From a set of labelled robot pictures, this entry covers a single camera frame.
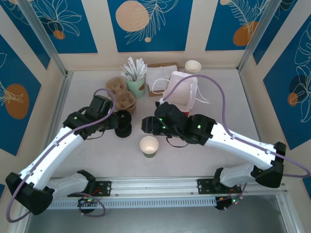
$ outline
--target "black bracket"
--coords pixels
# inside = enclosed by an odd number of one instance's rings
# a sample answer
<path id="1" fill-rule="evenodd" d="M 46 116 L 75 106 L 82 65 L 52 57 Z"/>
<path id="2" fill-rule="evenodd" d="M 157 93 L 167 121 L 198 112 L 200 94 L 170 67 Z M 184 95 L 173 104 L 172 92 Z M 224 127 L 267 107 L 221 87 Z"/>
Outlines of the black bracket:
<path id="1" fill-rule="evenodd" d="M 93 197 L 110 197 L 111 193 L 111 181 L 95 181 L 94 184 L 94 191 L 90 194 Z M 68 195 L 70 198 L 79 198 L 83 197 L 83 195 L 78 194 L 70 194 Z"/>
<path id="2" fill-rule="evenodd" d="M 225 187 L 221 191 L 217 191 L 213 185 L 213 179 L 198 179 L 197 184 L 199 194 L 229 194 L 230 190 L 232 194 L 242 192 L 241 187 L 238 186 Z"/>

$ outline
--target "white table surface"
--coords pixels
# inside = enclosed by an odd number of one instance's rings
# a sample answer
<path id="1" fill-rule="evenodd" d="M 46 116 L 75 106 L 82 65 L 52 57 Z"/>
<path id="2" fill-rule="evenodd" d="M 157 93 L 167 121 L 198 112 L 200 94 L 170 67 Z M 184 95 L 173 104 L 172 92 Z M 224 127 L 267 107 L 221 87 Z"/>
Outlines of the white table surface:
<path id="1" fill-rule="evenodd" d="M 119 76 L 120 70 L 76 71 L 73 74 L 60 127 L 67 116 L 84 106 L 89 106 L 96 89 L 105 87 L 106 81 Z M 255 125 L 247 104 L 244 90 L 236 69 L 204 69 L 220 83 L 226 96 L 226 121 L 229 129 L 258 140 Z M 199 78 L 202 95 L 211 103 L 196 100 L 191 115 L 203 114 L 222 122 L 222 98 L 218 88 L 210 81 Z M 119 138 L 114 130 L 106 131 L 100 139 L 87 140 L 77 147 L 61 164 L 53 177 L 72 175 L 84 169 L 95 177 L 183 177 L 212 176 L 219 167 L 231 167 L 246 163 L 236 155 L 220 149 L 188 145 L 177 149 L 171 147 L 164 136 L 156 136 L 159 149 L 154 158 L 146 158 L 139 149 L 140 140 L 147 136 L 141 130 L 141 121 L 153 116 L 155 101 L 159 97 L 137 100 L 137 109 L 132 114 L 132 133 Z M 171 139 L 174 145 L 184 145 L 178 138 Z"/>

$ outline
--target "green cup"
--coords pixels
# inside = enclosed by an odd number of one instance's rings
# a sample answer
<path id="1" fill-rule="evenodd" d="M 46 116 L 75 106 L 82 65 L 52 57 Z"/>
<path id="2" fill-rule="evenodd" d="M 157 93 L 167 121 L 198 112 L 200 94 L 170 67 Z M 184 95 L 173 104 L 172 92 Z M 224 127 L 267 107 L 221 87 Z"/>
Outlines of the green cup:
<path id="1" fill-rule="evenodd" d="M 159 142 L 155 137 L 147 136 L 140 141 L 139 147 L 147 158 L 152 158 L 156 155 Z"/>
<path id="2" fill-rule="evenodd" d="M 137 81 L 126 80 L 127 89 L 133 93 L 136 99 L 142 98 L 145 95 L 145 78 L 138 79 Z"/>

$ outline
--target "white paper cup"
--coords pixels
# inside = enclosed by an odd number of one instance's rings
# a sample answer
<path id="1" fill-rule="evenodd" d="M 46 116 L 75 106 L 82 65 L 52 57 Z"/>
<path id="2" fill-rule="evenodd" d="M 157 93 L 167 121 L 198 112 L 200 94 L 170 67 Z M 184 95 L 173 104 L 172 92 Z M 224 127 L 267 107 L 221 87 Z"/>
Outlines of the white paper cup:
<path id="1" fill-rule="evenodd" d="M 156 155 L 156 151 L 159 148 L 159 142 L 155 137 L 147 136 L 140 141 L 139 146 L 147 158 L 152 158 Z"/>
<path id="2" fill-rule="evenodd" d="M 189 60 L 185 64 L 185 73 L 187 74 L 198 74 L 202 69 L 201 63 L 195 60 Z"/>

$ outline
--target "black round object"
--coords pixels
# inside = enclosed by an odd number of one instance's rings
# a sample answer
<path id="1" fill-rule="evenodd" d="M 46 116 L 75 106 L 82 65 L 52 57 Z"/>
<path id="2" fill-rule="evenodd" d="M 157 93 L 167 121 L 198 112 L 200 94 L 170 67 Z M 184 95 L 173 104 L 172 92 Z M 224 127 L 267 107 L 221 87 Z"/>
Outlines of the black round object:
<path id="1" fill-rule="evenodd" d="M 118 137 L 128 137 L 132 132 L 132 117 L 131 114 L 126 110 L 119 110 L 116 112 L 118 119 L 118 129 L 115 129 L 115 133 Z"/>

